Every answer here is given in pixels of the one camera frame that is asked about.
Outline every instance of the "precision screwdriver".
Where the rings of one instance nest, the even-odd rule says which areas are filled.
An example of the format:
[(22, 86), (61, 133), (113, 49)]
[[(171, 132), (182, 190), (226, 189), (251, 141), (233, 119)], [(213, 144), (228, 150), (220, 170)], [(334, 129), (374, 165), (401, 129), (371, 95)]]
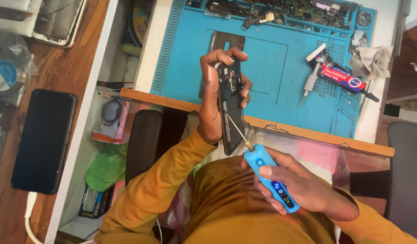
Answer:
[(305, 100), (305, 97), (308, 95), (308, 93), (310, 93), (313, 90), (313, 87), (316, 83), (316, 80), (318, 78), (318, 69), (320, 68), (321, 64), (324, 63), (325, 59), (322, 57), (319, 57), (316, 59), (315, 61), (315, 68), (312, 74), (309, 75), (308, 80), (306, 81), (305, 84), (305, 88), (303, 88), (304, 93), (303, 93), (303, 99), (302, 102), (300, 103), (300, 106), (302, 106), (303, 101)]
[(265, 147), (261, 144), (255, 144), (254, 146), (252, 146), (250, 142), (247, 141), (244, 135), (240, 132), (237, 125), (234, 123), (233, 119), (229, 116), (226, 110), (225, 114), (228, 116), (228, 119), (231, 121), (231, 123), (237, 129), (240, 136), (242, 136), (242, 138), (246, 142), (246, 147), (248, 149), (243, 154), (244, 159), (246, 159), (249, 166), (252, 168), (252, 170), (254, 170), (261, 183), (271, 191), (272, 196), (277, 201), (279, 201), (282, 204), (282, 206), (284, 206), (284, 208), (287, 210), (287, 213), (296, 212), (300, 208), (300, 205), (298, 205), (296, 201), (294, 201), (293, 198), (290, 196), (290, 194), (287, 191), (287, 186), (280, 182), (272, 181), (264, 177), (261, 177), (261, 175), (258, 173), (258, 169), (260, 168), (260, 166), (269, 165), (278, 167), (278, 165), (275, 163), (275, 161), (273, 161), (272, 157), (267, 152)]

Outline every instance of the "red glue tube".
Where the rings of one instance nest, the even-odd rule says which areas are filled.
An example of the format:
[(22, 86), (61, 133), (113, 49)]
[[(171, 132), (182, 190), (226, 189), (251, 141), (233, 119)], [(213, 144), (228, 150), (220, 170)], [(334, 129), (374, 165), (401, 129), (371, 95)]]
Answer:
[(348, 72), (332, 60), (332, 58), (326, 52), (326, 43), (321, 45), (317, 50), (315, 50), (313, 53), (311, 53), (311, 55), (309, 55), (306, 58), (311, 69), (315, 68), (315, 61), (319, 57), (325, 59), (325, 62), (320, 65), (320, 68), (318, 70), (318, 74), (323, 79), (331, 81), (338, 86), (341, 86), (343, 89), (347, 90), (348, 92), (354, 95), (362, 93), (374, 102), (379, 102), (379, 99), (375, 97), (372, 93), (368, 93), (367, 91), (365, 91), (365, 82), (363, 82), (358, 77), (353, 76), (351, 72)]

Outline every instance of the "blue silicone repair mat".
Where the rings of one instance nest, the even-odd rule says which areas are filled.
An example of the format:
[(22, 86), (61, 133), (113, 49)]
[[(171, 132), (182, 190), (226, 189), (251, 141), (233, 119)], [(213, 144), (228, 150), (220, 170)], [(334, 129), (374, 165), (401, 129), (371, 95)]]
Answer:
[[(251, 13), (261, 4), (234, 1), (250, 7)], [(339, 86), (318, 79), (314, 89), (300, 106), (303, 87), (312, 72), (306, 57), (326, 43), (330, 56), (338, 64), (350, 68), (349, 43), (355, 30), (360, 29), (371, 41), (375, 10), (357, 7), (348, 16), (348, 30), (285, 17), (285, 24), (263, 23), (240, 29), (243, 17), (222, 18), (206, 15), (203, 2), (200, 9), (188, 2), (174, 0), (162, 44), (151, 93), (190, 103), (201, 104), (199, 98), (202, 73), (199, 58), (208, 53), (213, 31), (246, 37), (244, 52), (249, 55), (241, 63), (242, 73), (254, 84), (251, 103), (244, 114), (353, 138), (359, 112), (360, 94), (351, 95)], [(356, 24), (357, 12), (372, 15), (367, 26)]]

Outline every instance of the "wooden shelf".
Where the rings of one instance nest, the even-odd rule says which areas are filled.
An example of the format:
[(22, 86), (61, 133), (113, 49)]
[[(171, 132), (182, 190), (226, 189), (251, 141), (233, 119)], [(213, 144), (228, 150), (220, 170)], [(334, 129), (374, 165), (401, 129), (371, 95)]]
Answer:
[[(122, 88), (120, 94), (123, 97), (134, 99), (139, 103), (153, 107), (175, 108), (189, 113), (199, 112), (200, 108), (199, 104), (183, 102), (180, 100), (157, 96), (146, 92), (135, 91), (128, 88)], [(394, 148), (364, 141), (353, 140), (341, 136), (334, 136), (331, 134), (308, 130), (292, 125), (285, 125), (249, 116), (244, 116), (244, 120), (245, 123), (250, 126), (273, 131), (275, 133), (279, 133), (282, 136), (289, 136), (296, 139), (324, 143), (327, 146), (336, 147), (347, 151), (382, 157), (392, 157), (395, 153)]]

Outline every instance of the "blue electric screwdriver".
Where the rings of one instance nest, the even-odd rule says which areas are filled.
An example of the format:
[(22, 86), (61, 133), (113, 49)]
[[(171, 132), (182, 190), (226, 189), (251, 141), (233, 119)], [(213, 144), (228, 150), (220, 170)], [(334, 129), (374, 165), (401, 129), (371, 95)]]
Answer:
[(296, 201), (293, 200), (293, 198), (288, 193), (287, 186), (280, 182), (272, 181), (264, 177), (261, 177), (261, 175), (258, 173), (258, 169), (263, 165), (276, 167), (278, 167), (278, 165), (275, 163), (275, 161), (273, 161), (272, 157), (270, 157), (269, 153), (263, 145), (256, 144), (252, 146), (246, 140), (244, 135), (240, 132), (237, 125), (234, 123), (234, 121), (231, 119), (231, 117), (228, 115), (226, 111), (225, 114), (228, 116), (231, 123), (234, 125), (240, 136), (242, 136), (244, 141), (246, 142), (246, 147), (248, 148), (248, 150), (244, 152), (244, 159), (246, 159), (247, 163), (250, 165), (252, 170), (254, 170), (255, 174), (257, 174), (261, 183), (263, 183), (263, 185), (272, 192), (272, 197), (274, 197), (276, 200), (282, 203), (284, 208), (287, 210), (287, 213), (296, 212), (300, 208), (300, 206), (296, 203)]

